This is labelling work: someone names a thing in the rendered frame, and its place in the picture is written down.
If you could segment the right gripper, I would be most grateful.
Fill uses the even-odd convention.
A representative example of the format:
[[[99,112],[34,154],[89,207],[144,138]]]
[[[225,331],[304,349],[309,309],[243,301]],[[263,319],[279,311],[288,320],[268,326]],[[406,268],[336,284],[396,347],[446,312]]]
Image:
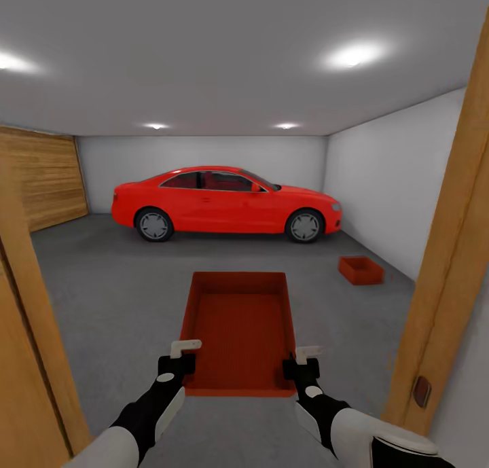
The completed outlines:
[[[314,379],[320,378],[319,361],[317,358],[308,358],[306,365],[298,365],[295,359],[283,360],[283,375],[284,379],[294,380],[295,384],[297,379],[302,374],[310,374],[314,376]]]

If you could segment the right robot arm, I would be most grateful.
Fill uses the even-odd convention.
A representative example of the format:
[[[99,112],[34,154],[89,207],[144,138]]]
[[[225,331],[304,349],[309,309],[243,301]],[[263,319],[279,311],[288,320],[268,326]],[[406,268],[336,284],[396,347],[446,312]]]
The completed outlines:
[[[283,360],[284,379],[294,380],[301,426],[338,458],[344,468],[459,468],[442,459],[426,438],[351,409],[325,395],[316,379],[323,346],[295,347],[296,358]]]

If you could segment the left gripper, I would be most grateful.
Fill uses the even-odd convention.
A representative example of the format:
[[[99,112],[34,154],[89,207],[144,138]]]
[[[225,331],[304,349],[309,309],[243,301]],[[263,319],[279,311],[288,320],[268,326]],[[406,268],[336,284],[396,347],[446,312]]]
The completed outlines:
[[[183,353],[179,359],[171,359],[170,355],[163,355],[159,358],[158,362],[158,376],[164,369],[167,369],[168,366],[174,365],[182,369],[183,375],[193,374],[196,370],[196,354]]]

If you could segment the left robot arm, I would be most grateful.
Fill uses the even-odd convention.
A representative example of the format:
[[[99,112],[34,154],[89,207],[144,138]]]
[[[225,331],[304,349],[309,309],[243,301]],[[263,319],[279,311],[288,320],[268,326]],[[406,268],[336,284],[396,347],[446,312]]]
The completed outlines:
[[[127,404],[102,435],[62,468],[139,468],[183,405],[183,377],[196,370],[196,354],[183,351],[201,346],[200,340],[173,341],[170,355],[159,358],[150,390]]]

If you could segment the storage box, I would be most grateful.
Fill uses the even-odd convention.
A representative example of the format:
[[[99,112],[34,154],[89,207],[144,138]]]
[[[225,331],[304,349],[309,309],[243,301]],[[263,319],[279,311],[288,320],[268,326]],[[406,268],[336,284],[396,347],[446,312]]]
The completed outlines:
[[[292,397],[283,360],[296,358],[283,272],[194,272],[179,341],[200,340],[185,396]]]
[[[384,269],[367,257],[341,257],[339,272],[353,285],[382,284]]]

